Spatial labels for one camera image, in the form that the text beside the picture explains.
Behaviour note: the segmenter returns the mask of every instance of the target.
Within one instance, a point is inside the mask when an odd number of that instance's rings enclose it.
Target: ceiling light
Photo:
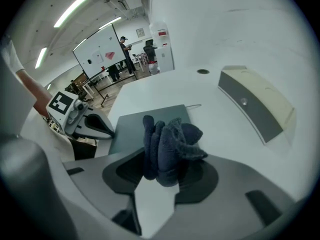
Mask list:
[[[103,29],[105,26],[108,26],[108,25],[110,25],[111,23],[114,23],[114,22],[116,22],[116,21],[118,21],[118,20],[120,20],[120,19],[121,19],[121,17],[115,18],[114,20],[111,20],[111,21],[108,22],[107,24],[104,24],[103,26],[99,27],[99,29],[101,30],[101,29]]]
[[[47,47],[41,49],[40,54],[39,54],[39,58],[38,58],[38,60],[36,61],[36,64],[35,64],[35,68],[36,69],[40,67],[41,61],[44,58],[46,50],[47,50]]]
[[[79,47],[79,45],[81,45],[84,41],[86,41],[87,39],[85,38],[85,39],[83,39],[82,41],[81,41],[81,43],[79,43],[73,50],[75,50],[75,49],[77,49],[78,47]]]
[[[59,28],[62,23],[68,18],[68,16],[75,10],[79,5],[81,5],[85,0],[76,0],[73,4],[70,5],[68,9],[61,15],[61,17],[58,19],[56,24],[54,25],[55,28]]]

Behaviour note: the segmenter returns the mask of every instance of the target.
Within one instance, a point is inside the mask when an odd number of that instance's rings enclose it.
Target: whiteboard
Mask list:
[[[73,51],[80,66],[91,79],[106,69],[126,59],[112,24],[91,35]]]

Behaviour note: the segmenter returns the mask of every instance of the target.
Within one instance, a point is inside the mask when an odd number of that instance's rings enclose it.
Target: ceiling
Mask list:
[[[111,0],[116,7],[106,0],[86,0],[61,27],[54,28],[57,20],[74,1],[27,0],[7,30],[21,63],[35,79],[39,79],[47,71],[54,71],[56,63],[74,60],[72,51],[77,44],[105,23],[122,17],[118,24],[144,14],[142,7],[135,11],[125,10],[118,0]],[[44,47],[47,47],[46,55],[41,66],[35,69],[40,51]]]

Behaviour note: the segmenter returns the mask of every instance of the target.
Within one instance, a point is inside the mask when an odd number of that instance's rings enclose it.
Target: towel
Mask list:
[[[203,132],[190,123],[181,123],[181,118],[171,120],[168,125],[146,115],[144,125],[143,175],[148,180],[157,179],[165,187],[178,182],[182,160],[199,160],[208,156],[197,146]]]

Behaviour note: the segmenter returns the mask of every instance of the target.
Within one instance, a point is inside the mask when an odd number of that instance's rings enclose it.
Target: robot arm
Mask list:
[[[115,137],[107,116],[79,100],[79,96],[71,92],[58,91],[46,106],[46,110],[51,120],[71,138],[108,140]]]

